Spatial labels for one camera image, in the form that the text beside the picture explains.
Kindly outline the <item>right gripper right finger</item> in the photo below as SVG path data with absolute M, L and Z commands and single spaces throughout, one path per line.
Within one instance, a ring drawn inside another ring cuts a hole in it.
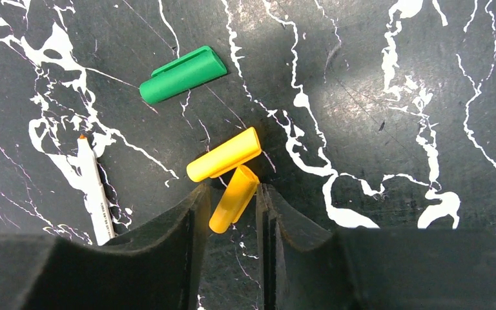
M 266 184 L 256 222 L 264 309 L 496 309 L 496 236 L 486 231 L 331 232 Z

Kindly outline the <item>white marker pen yellow end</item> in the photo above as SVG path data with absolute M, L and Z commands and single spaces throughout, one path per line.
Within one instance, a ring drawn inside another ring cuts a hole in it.
M 80 135 L 77 140 L 81 188 L 86 194 L 87 211 L 90 214 L 96 242 L 98 245 L 104 245 L 116 236 L 109 203 L 99 177 L 98 163 L 87 137 Z

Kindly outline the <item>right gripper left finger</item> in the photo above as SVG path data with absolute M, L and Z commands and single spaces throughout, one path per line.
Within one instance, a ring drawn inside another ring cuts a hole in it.
M 0 235 L 0 309 L 196 309 L 208 185 L 101 247 Z

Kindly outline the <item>yellow pen cap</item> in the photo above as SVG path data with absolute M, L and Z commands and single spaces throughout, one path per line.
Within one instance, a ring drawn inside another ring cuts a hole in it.
M 194 182 L 217 178 L 261 153 L 262 147 L 256 129 L 249 127 L 189 163 L 186 168 L 187 175 Z

